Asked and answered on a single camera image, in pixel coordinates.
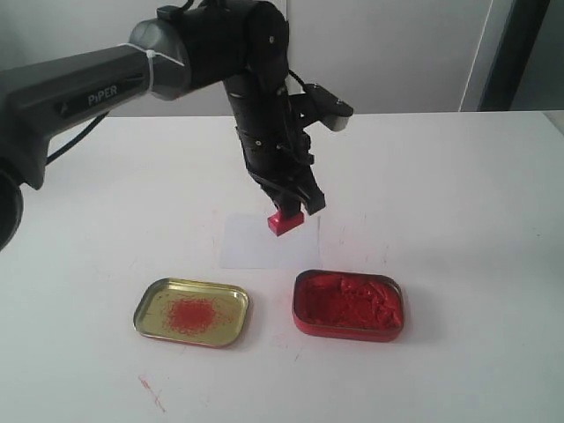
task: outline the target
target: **gold tin lid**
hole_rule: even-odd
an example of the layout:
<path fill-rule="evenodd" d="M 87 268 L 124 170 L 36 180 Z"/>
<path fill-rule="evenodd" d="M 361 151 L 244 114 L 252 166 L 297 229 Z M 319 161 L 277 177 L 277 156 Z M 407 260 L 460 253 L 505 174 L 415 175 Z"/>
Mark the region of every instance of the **gold tin lid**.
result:
<path fill-rule="evenodd" d="M 167 278 L 147 288 L 133 324 L 145 337 L 221 347 L 239 337 L 248 308 L 238 286 Z"/>

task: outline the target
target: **red stain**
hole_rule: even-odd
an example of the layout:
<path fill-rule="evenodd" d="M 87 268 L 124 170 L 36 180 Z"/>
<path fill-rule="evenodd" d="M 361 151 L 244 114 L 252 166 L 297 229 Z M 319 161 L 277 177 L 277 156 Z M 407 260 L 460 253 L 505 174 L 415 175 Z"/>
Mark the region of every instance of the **red stain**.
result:
<path fill-rule="evenodd" d="M 160 408 L 160 410 L 162 412 L 167 412 L 167 410 L 165 410 L 165 407 L 162 406 L 162 403 L 160 402 L 160 392 L 158 395 L 155 395 L 155 393 L 153 392 L 151 385 L 149 385 L 149 382 L 143 377 L 143 376 L 138 376 L 137 377 L 139 379 L 139 381 L 141 382 L 141 384 L 143 385 L 143 387 L 149 391 L 149 393 L 151 394 L 154 403 L 157 407 Z"/>
<path fill-rule="evenodd" d="M 388 284 L 357 275 L 316 275 L 298 287 L 296 313 L 310 324 L 365 330 L 401 327 L 401 300 Z"/>
<path fill-rule="evenodd" d="M 217 323 L 217 314 L 211 300 L 184 298 L 172 301 L 168 310 L 167 325 L 181 334 L 197 335 Z"/>

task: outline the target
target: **robotic arm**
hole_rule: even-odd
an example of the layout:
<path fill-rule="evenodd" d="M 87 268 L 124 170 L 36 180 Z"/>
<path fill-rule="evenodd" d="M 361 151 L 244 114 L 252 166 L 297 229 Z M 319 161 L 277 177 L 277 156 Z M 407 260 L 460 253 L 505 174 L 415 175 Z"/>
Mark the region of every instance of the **robotic arm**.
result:
<path fill-rule="evenodd" d="M 246 167 L 276 205 L 278 235 L 325 206 L 311 171 L 304 129 L 322 122 L 342 130 L 353 114 L 319 85 L 290 96 L 289 29 L 273 4 L 204 0 L 165 6 L 118 47 L 0 72 L 0 249 L 23 211 L 19 186 L 43 184 L 56 134 L 147 92 L 175 100 L 223 81 Z"/>

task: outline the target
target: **black cable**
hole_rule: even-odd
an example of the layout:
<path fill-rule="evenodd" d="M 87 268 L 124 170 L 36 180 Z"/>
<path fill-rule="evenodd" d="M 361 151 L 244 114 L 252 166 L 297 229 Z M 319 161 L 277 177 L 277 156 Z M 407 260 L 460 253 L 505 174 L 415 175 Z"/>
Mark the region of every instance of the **black cable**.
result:
<path fill-rule="evenodd" d="M 292 78 L 294 78 L 294 79 L 298 82 L 298 84 L 301 85 L 301 88 L 303 88 L 303 91 L 306 91 L 306 90 L 307 90 L 308 87 L 306 86 L 306 83 L 303 82 L 303 79 L 301 79 L 301 78 L 296 74 L 296 72 L 294 72 L 293 70 L 290 70 L 290 76 L 291 76 Z"/>
<path fill-rule="evenodd" d="M 90 132 L 93 131 L 94 128 L 98 126 L 100 122 L 104 120 L 104 118 L 108 115 L 108 113 L 109 112 L 106 112 L 96 117 L 93 121 L 91 121 L 88 124 L 86 128 L 82 130 L 82 132 L 76 135 L 71 141 L 69 141 L 67 144 L 63 145 L 60 149 L 58 149 L 56 152 L 54 152 L 49 157 L 47 157 L 47 164 L 49 165 L 53 163 L 55 160 L 57 160 L 59 157 L 61 157 L 63 154 L 69 151 L 72 147 L 74 147 L 76 144 L 82 141 L 88 134 L 90 134 Z"/>

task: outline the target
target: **red tin container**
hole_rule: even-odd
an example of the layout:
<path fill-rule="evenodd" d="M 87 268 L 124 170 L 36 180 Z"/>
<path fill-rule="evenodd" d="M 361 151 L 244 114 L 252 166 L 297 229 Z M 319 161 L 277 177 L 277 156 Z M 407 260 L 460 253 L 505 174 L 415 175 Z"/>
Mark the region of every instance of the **red tin container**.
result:
<path fill-rule="evenodd" d="M 309 335 L 389 342 L 404 328 L 402 293 L 385 276 L 304 271 L 293 290 L 293 320 Z"/>

